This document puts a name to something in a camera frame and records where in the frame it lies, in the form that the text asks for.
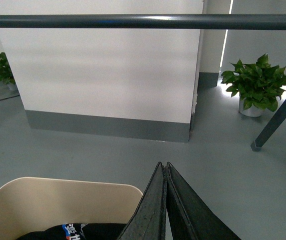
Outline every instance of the beige plastic basket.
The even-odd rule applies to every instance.
[[[0,240],[66,223],[121,223],[142,192],[130,185],[23,177],[0,188]]]

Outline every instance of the gray baseboard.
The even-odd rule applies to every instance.
[[[209,89],[217,86],[219,73],[216,72],[200,72],[198,75],[198,89]]]
[[[188,123],[26,110],[35,129],[186,143]]]

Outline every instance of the white flower pot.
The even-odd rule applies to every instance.
[[[244,110],[244,100],[241,100],[241,98],[239,99],[239,106],[238,106],[238,111],[248,117],[259,117],[263,114],[264,110],[259,109],[257,107],[255,107],[254,105],[252,105],[249,109]]]
[[[10,91],[18,91],[16,84],[9,83],[9,84],[7,84],[7,86],[8,86]]]

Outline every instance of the gray horizontal bar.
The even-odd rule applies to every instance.
[[[0,28],[286,30],[286,14],[0,15]]]

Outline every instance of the green leaf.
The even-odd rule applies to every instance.
[[[252,101],[250,99],[246,98],[244,100],[244,104],[243,104],[244,110],[249,109],[251,106],[252,106]]]
[[[260,56],[257,59],[256,64],[261,65],[261,66],[264,66],[264,65],[268,64],[268,55],[267,55],[267,53],[262,55],[262,56]]]
[[[266,106],[266,108],[272,112],[277,110],[277,100],[274,98],[273,100],[270,100],[270,103]]]
[[[263,93],[261,92],[253,92],[252,96],[258,101],[261,101],[263,99]]]
[[[265,103],[262,103],[262,102],[253,102],[253,105],[255,107],[257,107],[258,109],[262,109],[262,110],[265,110],[266,109],[266,104]]]
[[[225,71],[222,73],[223,80],[222,83],[228,84],[228,83],[233,83],[235,81],[235,75],[232,71]]]
[[[242,93],[242,94],[246,93],[245,88],[243,87],[242,84],[239,83],[237,88],[238,88],[239,93]]]
[[[233,91],[232,94],[231,94],[231,97],[235,96],[236,94],[238,93],[238,91]]]
[[[263,71],[258,66],[255,67],[255,71],[257,72],[257,74],[259,75],[260,78],[263,76]]]

